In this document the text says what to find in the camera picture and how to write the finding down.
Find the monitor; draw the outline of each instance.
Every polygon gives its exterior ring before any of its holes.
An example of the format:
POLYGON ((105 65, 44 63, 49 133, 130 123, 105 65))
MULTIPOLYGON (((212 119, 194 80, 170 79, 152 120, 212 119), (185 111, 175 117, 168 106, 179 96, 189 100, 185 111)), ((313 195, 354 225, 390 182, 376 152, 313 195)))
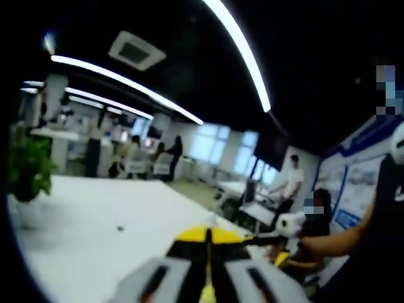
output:
POLYGON ((254 156, 280 171, 290 143, 289 137, 278 128, 272 117, 265 121, 258 134, 254 156))

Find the man in white shirt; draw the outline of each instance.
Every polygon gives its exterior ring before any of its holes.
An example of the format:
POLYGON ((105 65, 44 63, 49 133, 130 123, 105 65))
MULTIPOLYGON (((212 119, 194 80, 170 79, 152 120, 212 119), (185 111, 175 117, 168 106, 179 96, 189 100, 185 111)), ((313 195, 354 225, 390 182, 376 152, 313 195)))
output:
POLYGON ((272 220, 270 227, 271 230, 275 229, 275 224, 279 215, 290 211, 294 198, 296 197, 296 194, 304 181, 304 172, 299 168, 299 157, 297 155, 292 155, 290 160, 292 161, 292 168, 288 173, 287 181, 269 192, 269 194, 273 194, 277 191, 281 191, 279 207, 276 210, 275 217, 272 220))

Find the green leaves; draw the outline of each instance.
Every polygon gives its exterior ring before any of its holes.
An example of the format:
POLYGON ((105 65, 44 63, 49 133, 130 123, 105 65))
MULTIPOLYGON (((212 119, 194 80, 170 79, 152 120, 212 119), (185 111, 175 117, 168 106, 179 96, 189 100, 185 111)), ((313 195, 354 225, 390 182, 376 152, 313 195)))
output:
POLYGON ((8 158, 6 191, 29 202, 41 191, 51 192, 51 172, 56 166, 49 156, 50 141, 27 137, 12 142, 8 158))

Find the black ceiling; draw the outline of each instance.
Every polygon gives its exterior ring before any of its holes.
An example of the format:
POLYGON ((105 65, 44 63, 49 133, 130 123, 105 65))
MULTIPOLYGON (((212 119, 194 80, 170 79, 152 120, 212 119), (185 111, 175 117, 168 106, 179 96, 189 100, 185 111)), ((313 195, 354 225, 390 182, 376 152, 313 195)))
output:
MULTIPOLYGON (((295 146, 323 153, 384 101, 375 91, 374 65, 402 60, 398 8, 388 7, 386 1, 378 7, 352 1, 222 2, 249 41, 270 93, 272 113, 295 146)), ((57 54, 144 84, 203 121, 245 130, 258 129, 271 119, 262 112, 232 39, 202 0, 73 3, 52 28, 57 54), (121 30, 162 49, 167 58, 144 72, 110 58, 108 51, 121 30)), ((147 113, 163 110, 114 80, 79 68, 50 68, 70 74, 71 87, 147 113)))

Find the display board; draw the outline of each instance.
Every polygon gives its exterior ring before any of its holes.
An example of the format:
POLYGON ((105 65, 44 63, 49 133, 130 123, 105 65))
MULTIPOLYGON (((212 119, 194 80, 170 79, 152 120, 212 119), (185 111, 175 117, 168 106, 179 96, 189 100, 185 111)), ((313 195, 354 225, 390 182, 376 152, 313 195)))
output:
POLYGON ((314 189, 323 188, 331 194, 331 211, 335 210, 335 206, 340 197, 341 188, 345 176, 346 166, 339 166, 333 168, 322 169, 320 168, 314 189))
POLYGON ((342 228, 356 226, 372 202, 381 161, 385 155, 349 166, 335 222, 342 228))

